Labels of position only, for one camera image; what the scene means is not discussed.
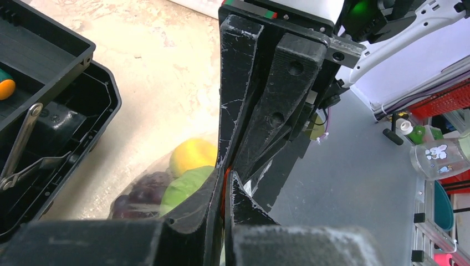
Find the clear zip bag orange zipper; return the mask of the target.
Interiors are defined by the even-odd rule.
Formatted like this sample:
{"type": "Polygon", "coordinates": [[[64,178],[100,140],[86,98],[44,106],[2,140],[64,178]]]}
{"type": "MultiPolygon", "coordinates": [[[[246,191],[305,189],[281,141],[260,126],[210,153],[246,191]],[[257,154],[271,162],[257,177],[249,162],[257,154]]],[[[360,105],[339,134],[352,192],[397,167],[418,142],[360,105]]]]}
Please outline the clear zip bag orange zipper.
{"type": "Polygon", "coordinates": [[[156,160],[112,202],[109,220],[149,219],[187,226],[273,225],[275,220],[246,192],[250,169],[239,136],[192,137],[156,160]]]}

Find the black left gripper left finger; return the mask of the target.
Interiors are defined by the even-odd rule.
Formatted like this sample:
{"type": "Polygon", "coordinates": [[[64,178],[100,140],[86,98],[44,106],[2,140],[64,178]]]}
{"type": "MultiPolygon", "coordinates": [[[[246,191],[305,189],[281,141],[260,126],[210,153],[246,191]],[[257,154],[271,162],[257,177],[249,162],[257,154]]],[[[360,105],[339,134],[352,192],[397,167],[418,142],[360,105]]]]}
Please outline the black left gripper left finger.
{"type": "Polygon", "coordinates": [[[39,221],[1,253],[2,265],[215,265],[222,171],[157,219],[39,221]]]}

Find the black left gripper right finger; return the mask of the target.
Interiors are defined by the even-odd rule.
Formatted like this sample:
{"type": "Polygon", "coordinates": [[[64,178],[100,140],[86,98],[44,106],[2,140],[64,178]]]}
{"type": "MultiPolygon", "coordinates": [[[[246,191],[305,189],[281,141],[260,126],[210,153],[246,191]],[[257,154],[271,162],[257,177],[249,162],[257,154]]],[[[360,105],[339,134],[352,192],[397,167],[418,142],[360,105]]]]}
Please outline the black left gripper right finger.
{"type": "Polygon", "coordinates": [[[226,172],[226,265],[383,265],[372,235],[361,227],[281,226],[226,172]]]}

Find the green cabbage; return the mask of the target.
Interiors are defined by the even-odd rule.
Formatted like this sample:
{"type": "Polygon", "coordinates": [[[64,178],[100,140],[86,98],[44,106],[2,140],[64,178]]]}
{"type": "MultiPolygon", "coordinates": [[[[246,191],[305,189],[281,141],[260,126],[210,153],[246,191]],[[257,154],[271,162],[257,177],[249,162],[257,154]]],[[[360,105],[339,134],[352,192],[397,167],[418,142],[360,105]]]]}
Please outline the green cabbage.
{"type": "Polygon", "coordinates": [[[205,183],[213,170],[213,166],[202,166],[188,170],[173,180],[163,195],[160,217],[193,195],[205,183]]]}

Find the dark red grapes bunch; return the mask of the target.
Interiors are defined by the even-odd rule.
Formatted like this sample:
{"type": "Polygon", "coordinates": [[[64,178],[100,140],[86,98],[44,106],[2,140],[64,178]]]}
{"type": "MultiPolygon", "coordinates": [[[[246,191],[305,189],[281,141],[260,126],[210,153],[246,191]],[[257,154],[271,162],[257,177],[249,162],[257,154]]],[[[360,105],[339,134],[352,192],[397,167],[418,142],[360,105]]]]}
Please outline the dark red grapes bunch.
{"type": "Polygon", "coordinates": [[[156,171],[138,177],[114,199],[108,218],[157,218],[163,195],[172,181],[173,175],[167,171],[156,171]]]}

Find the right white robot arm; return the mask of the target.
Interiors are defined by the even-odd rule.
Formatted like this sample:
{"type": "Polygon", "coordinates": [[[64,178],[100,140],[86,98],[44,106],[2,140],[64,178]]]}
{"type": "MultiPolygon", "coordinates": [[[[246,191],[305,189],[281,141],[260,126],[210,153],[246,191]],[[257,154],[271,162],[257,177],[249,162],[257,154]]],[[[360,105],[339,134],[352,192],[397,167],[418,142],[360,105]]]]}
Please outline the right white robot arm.
{"type": "Polygon", "coordinates": [[[266,162],[367,71],[468,17],[468,1],[223,1],[216,167],[266,162]]]}

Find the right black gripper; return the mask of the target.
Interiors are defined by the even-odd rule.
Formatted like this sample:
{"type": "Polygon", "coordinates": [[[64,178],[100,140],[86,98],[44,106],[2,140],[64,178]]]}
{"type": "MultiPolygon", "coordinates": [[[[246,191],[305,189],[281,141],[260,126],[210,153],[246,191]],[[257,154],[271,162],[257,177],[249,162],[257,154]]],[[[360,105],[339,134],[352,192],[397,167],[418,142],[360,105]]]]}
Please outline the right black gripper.
{"type": "Polygon", "coordinates": [[[219,152],[245,182],[273,139],[295,138],[331,91],[340,67],[352,68],[364,46],[334,34],[334,24],[272,1],[223,1],[219,152]]]}

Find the yellow orange fruit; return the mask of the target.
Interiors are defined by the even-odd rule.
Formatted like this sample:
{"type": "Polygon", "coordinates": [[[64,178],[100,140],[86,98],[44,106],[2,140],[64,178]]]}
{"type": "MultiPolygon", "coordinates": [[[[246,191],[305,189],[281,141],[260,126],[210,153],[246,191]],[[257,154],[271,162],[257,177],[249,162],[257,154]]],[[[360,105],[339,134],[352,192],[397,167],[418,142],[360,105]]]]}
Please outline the yellow orange fruit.
{"type": "Polygon", "coordinates": [[[191,138],[179,144],[170,156],[169,168],[175,178],[188,170],[215,166],[217,146],[201,138],[191,138]]]}

